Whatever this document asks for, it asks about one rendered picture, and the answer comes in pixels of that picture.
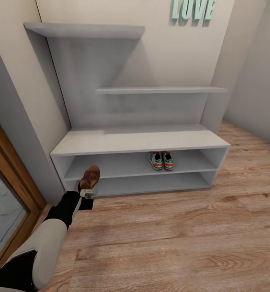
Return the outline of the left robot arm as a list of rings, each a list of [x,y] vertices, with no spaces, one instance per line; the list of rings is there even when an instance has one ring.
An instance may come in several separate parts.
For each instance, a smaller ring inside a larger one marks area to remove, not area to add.
[[[53,278],[60,250],[78,210],[93,209],[94,189],[67,191],[44,222],[0,269],[0,292],[37,292]]]

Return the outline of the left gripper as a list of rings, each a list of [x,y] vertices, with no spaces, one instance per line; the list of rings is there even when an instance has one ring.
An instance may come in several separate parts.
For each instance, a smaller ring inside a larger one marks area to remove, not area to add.
[[[79,210],[93,209],[93,199],[83,198],[83,200],[84,200],[83,206]]]

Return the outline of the sandal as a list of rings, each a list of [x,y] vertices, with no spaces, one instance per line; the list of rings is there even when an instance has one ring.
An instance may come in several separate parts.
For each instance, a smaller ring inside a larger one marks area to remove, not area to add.
[[[99,181],[100,170],[96,165],[93,165],[85,171],[81,184],[78,184],[78,193],[81,193],[82,189],[92,189]],[[92,196],[86,196],[86,199],[91,199]]]

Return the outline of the gym shoe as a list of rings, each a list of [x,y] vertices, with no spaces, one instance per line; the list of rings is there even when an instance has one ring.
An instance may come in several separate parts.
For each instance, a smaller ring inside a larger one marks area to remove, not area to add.
[[[173,158],[171,153],[167,151],[161,151],[162,159],[164,160],[164,168],[165,170],[173,170]]]
[[[151,162],[151,165],[155,170],[161,170],[162,169],[162,159],[161,153],[160,152],[149,152],[148,153],[148,159]]]

